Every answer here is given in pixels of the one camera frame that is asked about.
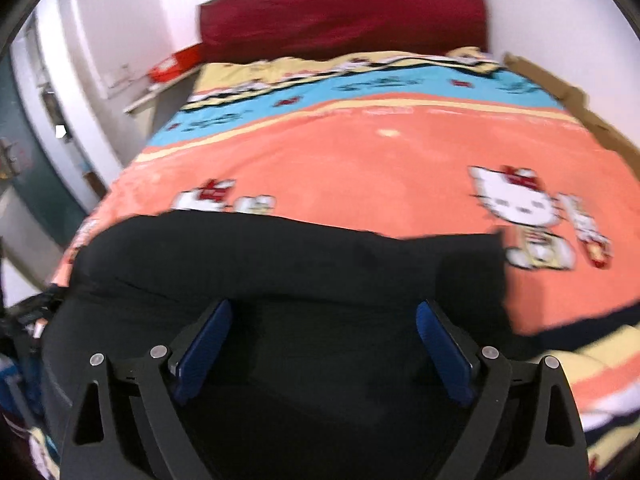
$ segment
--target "headboard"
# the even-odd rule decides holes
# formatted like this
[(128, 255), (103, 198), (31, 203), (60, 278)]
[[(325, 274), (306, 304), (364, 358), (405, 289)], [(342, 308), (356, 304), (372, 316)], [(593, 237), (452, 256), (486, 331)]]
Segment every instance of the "headboard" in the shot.
[(484, 0), (211, 0), (200, 32), (207, 62), (488, 49)]

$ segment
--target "white wall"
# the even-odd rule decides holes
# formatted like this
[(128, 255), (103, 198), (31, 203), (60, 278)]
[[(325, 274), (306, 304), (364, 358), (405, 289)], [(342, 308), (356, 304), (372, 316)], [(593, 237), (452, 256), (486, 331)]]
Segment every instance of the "white wall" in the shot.
[(4, 293), (4, 305), (12, 306), (40, 291), (21, 275), (9, 260), (3, 258), (2, 292)]
[[(174, 50), (200, 41), (197, 6), (161, 0)], [(490, 45), (583, 88), (591, 109), (640, 146), (640, 41), (612, 0), (486, 0)]]
[[(146, 77), (138, 77), (132, 82), (119, 85), (115, 89), (107, 88), (100, 74), (102, 72), (109, 73), (109, 70), (99, 68), (95, 63), (93, 49), (86, 36), (86, 23), (82, 19), (81, 9), (84, 6), (85, 2), (83, 0), (58, 0), (58, 11), (63, 27), (65, 46), (72, 68), (81, 86), (82, 95), (92, 109), (95, 119), (110, 143), (119, 163), (126, 166), (143, 148), (145, 139), (133, 119), (124, 114), (122, 110), (140, 97), (140, 94), (149, 85), (149, 80)], [(133, 9), (135, 9), (135, 6), (132, 6), (129, 10), (130, 14), (134, 16), (132, 21), (135, 22), (137, 17), (135, 17), (136, 12)], [(156, 8), (156, 12), (162, 14), (159, 6)], [(121, 38), (122, 35), (114, 32), (112, 24), (111, 31), (105, 31), (102, 43), (112, 47), (114, 51), (119, 51), (120, 62), (126, 63), (130, 56), (126, 49), (122, 49)]]
[(160, 0), (73, 0), (84, 54), (105, 86), (137, 79), (172, 52)]

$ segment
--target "blanket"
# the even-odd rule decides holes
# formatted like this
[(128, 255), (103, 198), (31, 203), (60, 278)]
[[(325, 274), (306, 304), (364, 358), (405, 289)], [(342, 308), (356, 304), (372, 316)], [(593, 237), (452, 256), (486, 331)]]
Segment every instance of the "blanket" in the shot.
[(170, 209), (395, 238), (501, 230), (515, 332), (566, 341), (557, 336), (585, 320), (603, 327), (544, 347), (597, 431), (593, 468), (640, 430), (640, 185), (540, 86), (476, 50), (207, 65), (54, 281), (65, 285), (99, 232)]

